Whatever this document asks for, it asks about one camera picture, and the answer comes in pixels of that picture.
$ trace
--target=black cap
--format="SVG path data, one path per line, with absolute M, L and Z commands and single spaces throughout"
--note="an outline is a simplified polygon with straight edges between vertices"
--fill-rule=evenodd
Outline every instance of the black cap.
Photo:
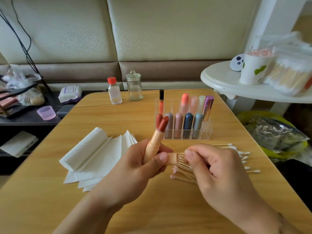
M 159 100 L 163 100 L 163 90 L 159 90 Z

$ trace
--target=fingernail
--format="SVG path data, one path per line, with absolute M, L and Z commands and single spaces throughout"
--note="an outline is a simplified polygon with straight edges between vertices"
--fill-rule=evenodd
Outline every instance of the fingernail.
M 161 160 L 162 162 L 165 162 L 165 161 L 167 161 L 167 159 L 168 159 L 168 154 L 167 154 L 166 152 L 162 152 L 162 153 L 160 153 L 159 158 L 160 158 L 160 160 Z
M 186 163 L 189 163 L 189 160 L 192 160 L 194 157 L 194 152 L 190 149 L 187 149 L 184 152 L 185 152 L 184 161 Z

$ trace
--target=purple container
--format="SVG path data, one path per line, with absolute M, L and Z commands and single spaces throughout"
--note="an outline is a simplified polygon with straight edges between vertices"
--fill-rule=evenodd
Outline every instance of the purple container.
M 41 118 L 45 121 L 51 120 L 55 118 L 55 111 L 51 106 L 44 106 L 37 110 L 37 113 L 41 116 Z

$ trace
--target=paper cup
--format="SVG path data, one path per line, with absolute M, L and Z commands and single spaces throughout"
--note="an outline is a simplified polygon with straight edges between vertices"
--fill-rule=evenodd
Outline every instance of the paper cup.
M 245 54 L 243 69 L 239 82 L 248 85 L 256 85 L 264 76 L 273 56 L 261 57 Z

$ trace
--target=person's left hand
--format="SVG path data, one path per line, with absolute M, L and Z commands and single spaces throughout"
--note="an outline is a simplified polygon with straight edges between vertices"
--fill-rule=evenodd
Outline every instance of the person's left hand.
M 88 195 L 104 208 L 115 211 L 136 200 L 144 191 L 150 178 L 164 172 L 168 154 L 173 150 L 161 144 L 159 153 L 143 165 L 143 157 L 149 140 L 131 145 L 115 167 Z

